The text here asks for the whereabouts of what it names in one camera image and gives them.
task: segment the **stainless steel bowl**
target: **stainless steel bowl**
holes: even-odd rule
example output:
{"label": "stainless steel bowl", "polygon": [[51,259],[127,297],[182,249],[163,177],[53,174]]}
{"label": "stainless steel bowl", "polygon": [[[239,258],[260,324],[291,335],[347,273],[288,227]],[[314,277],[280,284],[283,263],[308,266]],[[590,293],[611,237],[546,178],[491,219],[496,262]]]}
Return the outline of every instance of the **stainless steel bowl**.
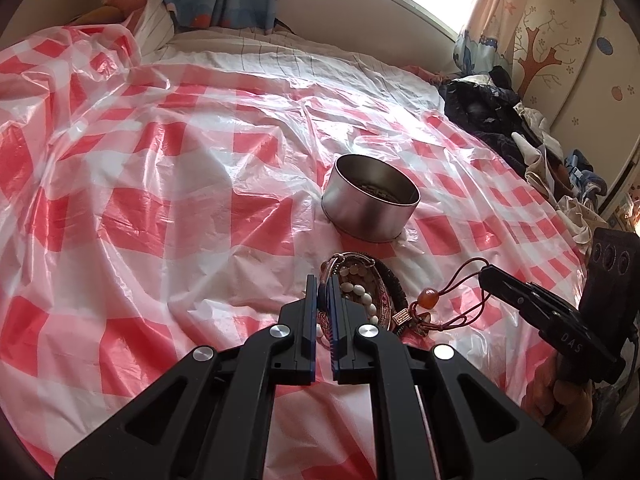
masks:
{"label": "stainless steel bowl", "polygon": [[397,238],[420,202],[407,176],[366,155],[342,155],[322,196],[322,209],[334,225],[367,242]]}

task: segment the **human hand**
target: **human hand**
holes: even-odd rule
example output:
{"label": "human hand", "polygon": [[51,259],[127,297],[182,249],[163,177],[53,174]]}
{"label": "human hand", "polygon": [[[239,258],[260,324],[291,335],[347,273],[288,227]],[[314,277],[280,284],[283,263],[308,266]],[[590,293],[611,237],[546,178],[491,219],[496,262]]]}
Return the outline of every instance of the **human hand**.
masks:
{"label": "human hand", "polygon": [[536,369],[520,407],[542,426],[556,402],[565,406],[564,413],[546,429],[565,446],[575,446],[591,429],[593,385],[591,381],[586,386],[557,381],[557,356],[554,352]]}

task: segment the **pink curtain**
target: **pink curtain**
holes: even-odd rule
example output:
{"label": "pink curtain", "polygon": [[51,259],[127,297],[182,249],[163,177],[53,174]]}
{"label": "pink curtain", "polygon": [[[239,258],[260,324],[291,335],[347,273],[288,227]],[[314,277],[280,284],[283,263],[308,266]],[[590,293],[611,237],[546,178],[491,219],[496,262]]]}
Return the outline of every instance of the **pink curtain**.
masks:
{"label": "pink curtain", "polygon": [[474,0],[453,58],[463,75],[488,73],[501,65],[511,73],[515,30],[527,0]]}

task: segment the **bed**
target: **bed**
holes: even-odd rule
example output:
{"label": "bed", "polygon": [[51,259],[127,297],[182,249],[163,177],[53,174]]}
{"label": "bed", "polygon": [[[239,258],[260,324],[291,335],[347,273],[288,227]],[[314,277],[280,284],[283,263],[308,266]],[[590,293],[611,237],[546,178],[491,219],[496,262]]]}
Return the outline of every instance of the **bed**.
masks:
{"label": "bed", "polygon": [[[170,23],[149,0],[136,37],[55,27],[0,53],[0,406],[47,472],[194,346],[272,324],[337,252],[382,259],[410,300],[482,256],[577,304],[584,269],[564,224],[447,120],[433,86],[284,30]],[[418,186],[392,243],[322,212],[344,153]],[[436,315],[479,297],[470,282]],[[405,341],[451,344],[516,402],[550,353],[496,300],[472,326]],[[320,346],[317,382],[277,390],[264,478],[374,469],[369,391],[333,383]]]}

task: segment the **camera lens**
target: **camera lens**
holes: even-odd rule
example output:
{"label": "camera lens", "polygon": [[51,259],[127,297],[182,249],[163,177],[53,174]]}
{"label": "camera lens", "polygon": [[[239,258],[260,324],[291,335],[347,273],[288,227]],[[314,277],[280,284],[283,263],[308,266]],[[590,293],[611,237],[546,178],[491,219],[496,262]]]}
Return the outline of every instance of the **camera lens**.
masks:
{"label": "camera lens", "polygon": [[616,250],[613,246],[608,246],[604,251],[604,256],[602,257],[602,264],[604,268],[610,270],[613,267],[613,263],[616,261]]}
{"label": "camera lens", "polygon": [[591,257],[594,262],[597,262],[600,259],[600,255],[602,254],[602,246],[600,244],[596,244],[593,248],[593,254]]}
{"label": "camera lens", "polygon": [[622,253],[620,254],[620,259],[618,261],[618,270],[620,274],[624,274],[628,268],[629,268],[629,254]]}

